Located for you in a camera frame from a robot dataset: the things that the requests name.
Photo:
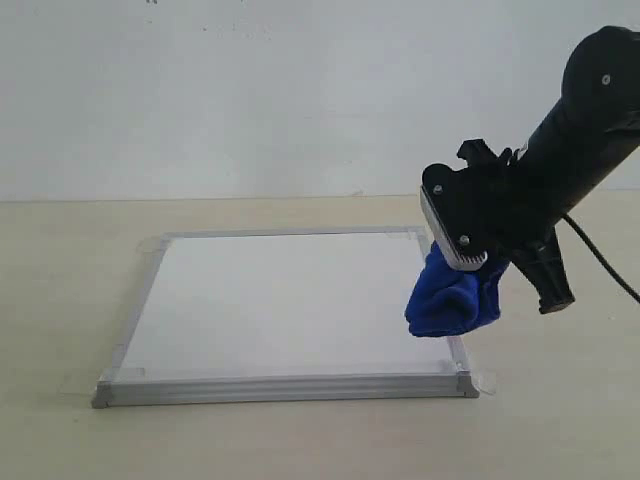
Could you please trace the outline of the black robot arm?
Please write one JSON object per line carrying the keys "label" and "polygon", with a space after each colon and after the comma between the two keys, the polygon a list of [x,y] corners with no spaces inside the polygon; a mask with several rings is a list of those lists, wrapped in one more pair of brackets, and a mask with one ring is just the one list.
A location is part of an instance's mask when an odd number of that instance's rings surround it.
{"label": "black robot arm", "polygon": [[605,26],[575,47],[559,100],[506,165],[470,174],[468,208],[533,285],[541,313],[575,300],[556,224],[638,146],[639,34]]}

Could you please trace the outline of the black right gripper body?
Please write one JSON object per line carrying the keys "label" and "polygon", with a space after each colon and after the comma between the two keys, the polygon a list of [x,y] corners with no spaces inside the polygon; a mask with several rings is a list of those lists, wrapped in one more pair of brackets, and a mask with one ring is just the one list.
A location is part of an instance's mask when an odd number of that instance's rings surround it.
{"label": "black right gripper body", "polygon": [[561,253],[555,227],[545,218],[537,197],[516,178],[512,150],[497,155],[484,140],[472,139],[462,143],[457,157],[466,161],[490,242],[488,252],[508,258],[532,284],[535,253]]}

